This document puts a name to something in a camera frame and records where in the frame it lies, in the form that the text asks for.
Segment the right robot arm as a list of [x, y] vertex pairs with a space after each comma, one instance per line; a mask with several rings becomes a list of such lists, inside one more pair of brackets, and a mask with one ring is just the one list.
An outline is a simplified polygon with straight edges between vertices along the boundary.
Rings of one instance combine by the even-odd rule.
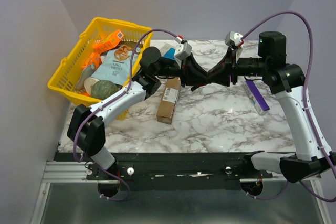
[[210, 83], [230, 86], [239, 76], [261, 77], [279, 102], [291, 130], [294, 154], [254, 152], [241, 165], [242, 173], [255, 177], [260, 170], [283, 174], [296, 183], [335, 166], [335, 152], [326, 142], [311, 107], [305, 76], [297, 64], [286, 63], [286, 37], [277, 31], [259, 34], [258, 56], [242, 58], [242, 35], [233, 31], [225, 38], [224, 58], [208, 72]]

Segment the brown cardboard express box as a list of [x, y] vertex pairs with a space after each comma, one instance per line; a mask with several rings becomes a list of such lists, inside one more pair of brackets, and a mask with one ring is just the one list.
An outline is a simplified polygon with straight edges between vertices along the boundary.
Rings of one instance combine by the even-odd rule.
[[156, 119], [158, 122], [172, 124], [176, 104], [181, 90], [180, 78], [169, 79], [163, 90]]

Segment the red black utility knife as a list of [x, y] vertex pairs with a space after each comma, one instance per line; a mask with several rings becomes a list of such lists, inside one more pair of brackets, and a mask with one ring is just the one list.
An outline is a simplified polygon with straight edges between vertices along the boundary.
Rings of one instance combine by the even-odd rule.
[[192, 86], [191, 91], [195, 91], [196, 89], [211, 83], [227, 86], [227, 75], [224, 73], [224, 69], [225, 63], [217, 64], [207, 72], [207, 77], [205, 81], [202, 81], [201, 83]]

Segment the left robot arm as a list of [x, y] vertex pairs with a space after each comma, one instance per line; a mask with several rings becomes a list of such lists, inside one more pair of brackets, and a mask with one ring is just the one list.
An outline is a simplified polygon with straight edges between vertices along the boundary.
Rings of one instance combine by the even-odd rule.
[[67, 136], [74, 148], [81, 149], [99, 165], [98, 173], [104, 179], [116, 175], [116, 159], [105, 147], [105, 127], [129, 107], [153, 95], [160, 87], [159, 77], [179, 77], [186, 86], [202, 86], [207, 72], [196, 62], [189, 44], [179, 44], [175, 50], [182, 60], [161, 56], [156, 47], [148, 47], [142, 53], [140, 69], [130, 83], [107, 99], [91, 107], [76, 107], [70, 121]]

